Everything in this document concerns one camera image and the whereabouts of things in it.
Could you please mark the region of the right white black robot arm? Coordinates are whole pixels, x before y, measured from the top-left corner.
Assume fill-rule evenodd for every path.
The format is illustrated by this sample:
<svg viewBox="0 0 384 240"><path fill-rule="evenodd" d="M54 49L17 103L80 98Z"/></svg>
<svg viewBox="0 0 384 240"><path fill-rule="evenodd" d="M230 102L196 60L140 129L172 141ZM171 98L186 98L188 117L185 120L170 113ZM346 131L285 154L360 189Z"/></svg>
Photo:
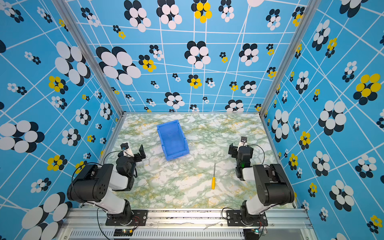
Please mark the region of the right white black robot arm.
<svg viewBox="0 0 384 240"><path fill-rule="evenodd" d="M265 212L275 206L293 203L294 190L280 164L251 165L253 145L247 143L246 137L241 137L238 146L230 144L228 154L236 159L235 172L241 181L253 181L257 194L242 203L240 221L244 226L256 224L267 225Z"/></svg>

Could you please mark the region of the yellow handle screwdriver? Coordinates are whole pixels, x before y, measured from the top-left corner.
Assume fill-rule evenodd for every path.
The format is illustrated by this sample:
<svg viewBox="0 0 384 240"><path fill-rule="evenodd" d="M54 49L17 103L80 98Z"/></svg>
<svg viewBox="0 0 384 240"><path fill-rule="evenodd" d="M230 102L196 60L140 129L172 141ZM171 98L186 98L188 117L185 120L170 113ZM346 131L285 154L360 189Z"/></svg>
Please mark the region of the yellow handle screwdriver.
<svg viewBox="0 0 384 240"><path fill-rule="evenodd" d="M216 187L216 163L214 163L214 171L213 171L213 178L212 178L212 190L214 190Z"/></svg>

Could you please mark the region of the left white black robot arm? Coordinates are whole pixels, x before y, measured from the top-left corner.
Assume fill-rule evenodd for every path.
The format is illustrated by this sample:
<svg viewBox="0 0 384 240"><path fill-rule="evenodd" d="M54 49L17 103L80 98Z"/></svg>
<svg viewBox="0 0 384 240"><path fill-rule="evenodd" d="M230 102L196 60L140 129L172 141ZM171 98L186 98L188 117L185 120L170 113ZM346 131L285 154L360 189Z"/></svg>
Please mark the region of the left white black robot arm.
<svg viewBox="0 0 384 240"><path fill-rule="evenodd" d="M142 226L147 211L134 212L128 200L116 192L131 191L138 177L137 163L146 158L144 146L134 154L128 143L121 144L115 164L86 164L71 180L67 197L99 207L107 214L107 226Z"/></svg>

